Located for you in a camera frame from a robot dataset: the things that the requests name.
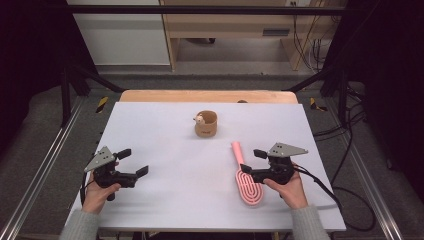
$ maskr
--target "black cable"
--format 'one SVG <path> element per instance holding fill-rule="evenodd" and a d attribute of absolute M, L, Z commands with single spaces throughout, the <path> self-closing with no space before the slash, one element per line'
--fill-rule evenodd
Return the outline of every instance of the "black cable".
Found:
<path fill-rule="evenodd" d="M 317 48 L 318 49 L 317 49 L 317 59 L 316 59 L 316 62 L 317 62 L 317 69 L 319 69 L 319 53 L 321 51 L 321 39 L 318 40 L 318 47 Z"/>
<path fill-rule="evenodd" d="M 365 119 L 365 116 L 361 116 L 361 115 L 364 115 L 364 113 L 365 113 L 365 111 L 361 111 L 361 112 L 359 112 L 359 113 L 355 114 L 355 116 L 353 116 L 353 117 L 352 117 L 352 119 L 351 119 L 351 120 L 349 120 L 349 122 L 350 122 L 351 126 L 355 126 L 355 125 L 356 125 L 359 121 L 361 121 L 361 120 Z M 320 136 L 329 135 L 329 134 L 331 134 L 331 133 L 333 133 L 333 132 L 336 132 L 337 130 L 340 130 L 340 129 L 342 129 L 342 128 L 343 128 L 343 127 L 341 127 L 341 126 L 337 126 L 337 127 L 334 127 L 334 128 L 332 128 L 332 129 L 329 129 L 329 130 L 326 130 L 326 131 L 318 132 L 318 133 L 314 134 L 314 137 L 320 137 Z M 334 138 L 334 137 L 337 137 L 337 136 L 343 135 L 343 134 L 345 134 L 346 132 L 347 132 L 347 130 L 345 129 L 343 132 L 338 133 L 338 134 L 336 134 L 336 135 L 333 135 L 333 136 L 331 136 L 331 137 L 323 138 L 323 139 L 315 139 L 315 142 L 325 141 L 325 140 L 328 140 L 328 139 L 331 139 L 331 138 Z"/>
<path fill-rule="evenodd" d="M 340 209 L 340 212 L 342 212 L 342 205 L 340 204 L 340 201 L 339 201 L 339 199 L 336 197 L 336 195 L 334 195 L 322 182 L 321 182 L 321 180 L 319 180 L 319 178 L 317 178 L 317 177 L 315 177 L 312 173 L 310 173 L 308 170 L 306 170 L 305 168 L 303 168 L 303 167 L 301 167 L 301 166 L 299 166 L 299 165 L 297 165 L 297 167 L 295 167 L 294 168 L 294 170 L 296 170 L 296 171 L 298 171 L 298 172 L 300 172 L 300 173 L 303 173 L 303 174 L 305 174 L 305 175 L 308 175 L 308 176 L 310 176 L 313 180 L 314 180 L 314 182 L 316 182 L 321 188 L 322 188 L 322 190 L 324 190 L 324 192 L 325 193 L 327 193 L 328 194 L 328 196 L 330 196 L 333 200 L 334 200 L 334 202 L 337 204 L 337 206 L 339 207 L 339 209 Z"/>
<path fill-rule="evenodd" d="M 320 18 L 320 16 L 318 16 L 318 18 L 316 18 L 313 22 L 312 22 L 312 24 L 311 24 L 311 28 L 309 29 L 309 33 L 311 32 L 311 30 L 312 30 L 312 26 L 314 26 L 314 24 L 318 21 L 318 19 Z M 299 39 L 299 36 L 297 35 L 297 15 L 293 15 L 293 42 L 294 42 L 294 47 L 296 48 L 296 50 L 297 50 L 297 52 L 299 53 L 299 55 L 300 55 L 300 57 L 302 58 L 302 61 L 303 61 L 303 63 L 306 65 L 306 67 L 308 67 L 309 69 L 312 69 L 312 70 L 317 70 L 317 69 L 315 69 L 314 67 L 312 67 L 309 63 L 308 63 L 308 61 L 306 61 L 306 57 L 305 57 L 305 55 L 303 54 L 303 52 L 304 52 L 304 49 L 303 49 L 303 47 L 302 47 L 302 44 L 300 43 L 300 39 Z"/>
<path fill-rule="evenodd" d="M 356 193 L 354 193 L 354 192 L 352 192 L 352 191 L 350 191 L 350 190 L 348 190 L 346 188 L 333 186 L 333 190 L 341 190 L 341 191 L 345 191 L 345 192 L 348 192 L 348 193 L 352 194 L 353 196 L 355 196 L 359 200 L 361 200 L 367 206 L 367 208 L 371 212 L 372 222 L 371 222 L 371 225 L 369 227 L 359 228 L 359 227 L 353 226 L 352 224 L 348 223 L 347 221 L 344 221 L 345 224 L 346 224 L 346 226 L 348 226 L 348 227 L 350 227 L 350 228 L 352 228 L 352 229 L 354 229 L 356 231 L 360 231 L 360 232 L 368 232 L 368 231 L 372 230 L 375 227 L 375 224 L 377 222 L 377 217 L 375 216 L 374 211 L 372 210 L 372 207 L 367 203 L 367 201 L 365 201 L 365 199 L 363 199 L 358 194 L 356 194 Z"/>
<path fill-rule="evenodd" d="M 365 95 L 358 93 L 357 91 L 355 91 L 350 85 L 349 83 L 347 84 L 347 93 L 352 96 L 352 97 L 356 97 L 359 99 L 356 100 L 357 102 L 363 101 L 365 99 Z"/>
<path fill-rule="evenodd" d="M 315 53 L 315 49 L 316 49 L 316 45 L 317 45 L 317 40 L 314 39 L 313 43 L 312 43 L 312 55 L 314 56 L 314 60 L 315 62 L 318 61 L 317 59 L 317 54 Z"/>
<path fill-rule="evenodd" d="M 355 107 L 359 106 L 359 105 L 361 105 L 361 102 L 359 102 L 359 103 L 357 103 L 357 104 L 353 105 L 353 106 L 349 109 L 349 111 L 348 111 L 348 119 L 350 119 L 350 113 L 352 112 L 352 110 L 353 110 Z M 337 167 L 336 173 L 334 174 L 334 176 L 333 176 L 333 178 L 332 178 L 332 180 L 331 180 L 331 182 L 330 182 L 330 183 L 331 183 L 331 185 L 333 185 L 333 184 L 334 184 L 334 181 L 336 180 L 337 175 L 339 174 L 340 169 L 342 168 L 342 166 L 343 166 L 344 162 L 346 161 L 347 155 L 349 154 L 350 146 L 352 145 L 352 141 L 353 141 L 353 131 L 352 131 L 352 125 L 351 125 L 351 122 L 350 122 L 350 121 L 347 121 L 347 127 L 348 127 L 348 131 L 349 131 L 349 133 L 350 133 L 349 142 L 348 142 L 348 144 L 347 144 L 346 151 L 345 151 L 345 153 L 343 154 L 342 160 L 340 161 L 340 164 L 339 164 L 339 166 Z"/>
<path fill-rule="evenodd" d="M 81 199 L 81 205 L 84 204 L 85 201 L 85 181 L 87 179 L 87 173 L 84 172 L 84 175 L 82 176 L 82 182 L 81 182 L 81 188 L 80 188 L 80 199 Z"/>
<path fill-rule="evenodd" d="M 331 186 L 332 186 L 333 190 L 345 191 L 345 192 L 350 193 L 351 195 L 353 195 L 353 196 L 357 197 L 357 198 L 358 198 L 360 201 L 362 201 L 362 202 L 366 205 L 366 207 L 370 210 L 371 215 L 372 215 L 372 222 L 371 222 L 371 225 L 370 225 L 369 227 L 366 227 L 366 228 L 360 228 L 360 227 L 354 226 L 354 225 L 352 225 L 352 224 L 350 224 L 349 222 L 347 222 L 347 221 L 345 221 L 345 220 L 344 220 L 344 222 L 345 222 L 346 226 L 348 226 L 348 227 L 350 227 L 350 228 L 352 228 L 352 229 L 354 229 L 354 230 L 357 230 L 357 231 L 367 232 L 367 231 L 370 231 L 371 229 L 373 229 L 373 228 L 375 227 L 375 224 L 376 224 L 376 221 L 377 221 L 377 218 L 376 218 L 376 216 L 375 216 L 375 213 L 374 213 L 374 211 L 373 211 L 372 207 L 371 207 L 371 206 L 367 203 L 367 201 L 366 201 L 364 198 L 362 198 L 362 197 L 361 197 L 361 196 L 359 196 L 358 194 L 356 194 L 356 193 L 354 193 L 354 192 L 352 192 L 352 191 L 350 191 L 350 190 L 348 190 L 348 189 L 345 189 L 345 188 L 342 188 L 342 187 L 334 186 L 334 181 L 335 181 L 335 179 L 337 178 L 337 176 L 338 176 L 338 174 L 339 174 L 339 172 L 340 172 L 340 169 L 341 169 L 341 168 L 342 168 L 342 166 L 344 165 L 344 162 L 346 161 L 346 158 L 347 158 L 347 154 L 349 153 L 349 149 L 350 149 L 350 147 L 351 147 L 351 145 L 352 145 L 352 141 L 353 141 L 353 130 L 352 130 L 352 127 L 353 127 L 355 124 L 357 124 L 359 121 L 361 121 L 362 119 L 364 119 L 364 118 L 365 118 L 365 116 L 363 116 L 363 115 L 364 115 L 364 113 L 365 113 L 365 111 L 364 111 L 364 110 L 361 110 L 360 112 L 356 113 L 353 117 L 351 117 L 351 113 L 352 113 L 353 109 L 354 109 L 355 107 L 357 107 L 357 106 L 360 106 L 361 104 L 362 104 L 362 101 L 360 101 L 360 102 L 356 103 L 355 105 L 353 105 L 351 108 L 349 108 L 349 109 L 348 109 L 347 129 L 346 129 L 345 131 L 343 131 L 342 133 L 339 133 L 339 134 L 335 135 L 335 136 L 338 136 L 338 135 L 344 134 L 346 131 L 349 131 L 349 133 L 350 133 L 350 139 L 349 139 L 349 143 L 348 143 L 347 149 L 346 149 L 346 151 L 345 151 L 345 153 L 344 153 L 344 155 L 343 155 L 342 161 L 340 162 L 340 164 L 339 164 L 339 166 L 338 166 L 338 168 L 337 168 L 337 170 L 336 170 L 336 173 L 334 174 L 333 179 L 331 180 Z M 335 132 L 335 131 L 337 131 L 337 130 L 339 130 L 339 129 L 341 129 L 341 127 L 340 127 L 340 126 L 336 126 L 336 127 L 333 127 L 333 128 L 331 128 L 331 129 L 329 129 L 329 130 L 325 130 L 325 131 L 318 132 L 318 133 L 314 134 L 314 136 L 323 136 L 323 135 L 326 135 L 326 134 L 331 134 L 331 133 L 333 133 L 333 132 Z M 330 196 L 330 197 L 334 196 L 334 198 L 333 198 L 333 199 L 337 199 L 337 197 L 336 197 L 334 194 L 331 194 L 331 195 L 329 194 L 329 196 Z M 340 202 L 337 202 L 337 201 L 336 201 L 336 203 L 337 203 L 337 204 L 338 204 L 338 206 L 339 206 L 340 212 L 342 212 L 341 204 L 340 204 Z M 334 233 L 332 233 L 332 234 L 330 235 L 330 237 L 331 237 L 331 239 L 334 239 L 334 238 L 335 238 Z"/>

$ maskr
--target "white table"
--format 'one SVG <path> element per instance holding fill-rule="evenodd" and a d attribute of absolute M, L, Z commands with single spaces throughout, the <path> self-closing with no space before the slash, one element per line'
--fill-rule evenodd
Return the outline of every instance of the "white table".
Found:
<path fill-rule="evenodd" d="M 218 133 L 202 139 L 192 118 L 201 110 L 218 114 Z M 150 172 L 135 188 L 121 189 L 107 202 L 100 227 L 119 231 L 275 232 L 292 229 L 290 210 L 278 194 L 264 187 L 262 202 L 251 207 L 239 196 L 237 163 L 231 142 L 239 141 L 246 164 L 269 168 L 253 149 L 269 150 L 275 142 L 305 148 L 292 160 L 330 184 L 311 134 L 303 106 L 276 103 L 118 102 L 98 150 L 132 149 L 117 170 Z M 319 209 L 328 231 L 346 230 L 334 201 L 302 175 L 310 204 Z M 81 207 L 77 196 L 73 209 Z"/>

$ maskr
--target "human hand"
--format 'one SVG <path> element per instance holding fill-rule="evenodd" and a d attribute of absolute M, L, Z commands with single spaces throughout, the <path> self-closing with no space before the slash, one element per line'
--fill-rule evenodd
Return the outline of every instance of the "human hand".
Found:
<path fill-rule="evenodd" d="M 299 172 L 295 171 L 290 181 L 285 185 L 280 185 L 268 178 L 264 179 L 264 183 L 277 191 L 290 208 L 300 209 L 308 206 Z"/>
<path fill-rule="evenodd" d="M 99 214 L 103 206 L 105 205 L 106 199 L 112 193 L 119 191 L 121 185 L 119 183 L 115 183 L 108 188 L 101 188 L 94 181 L 94 174 L 91 172 L 89 184 L 86 187 L 86 194 L 84 204 L 82 205 L 82 211 L 88 213 Z"/>

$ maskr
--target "pink object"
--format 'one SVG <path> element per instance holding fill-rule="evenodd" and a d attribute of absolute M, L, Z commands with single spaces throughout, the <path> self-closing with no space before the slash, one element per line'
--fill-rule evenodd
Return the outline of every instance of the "pink object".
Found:
<path fill-rule="evenodd" d="M 232 142 L 234 156 L 237 159 L 239 169 L 236 173 L 236 181 L 239 188 L 240 196 L 248 205 L 258 204 L 264 195 L 262 185 L 253 182 L 252 176 L 241 171 L 240 164 L 244 164 L 243 155 L 239 142 Z"/>

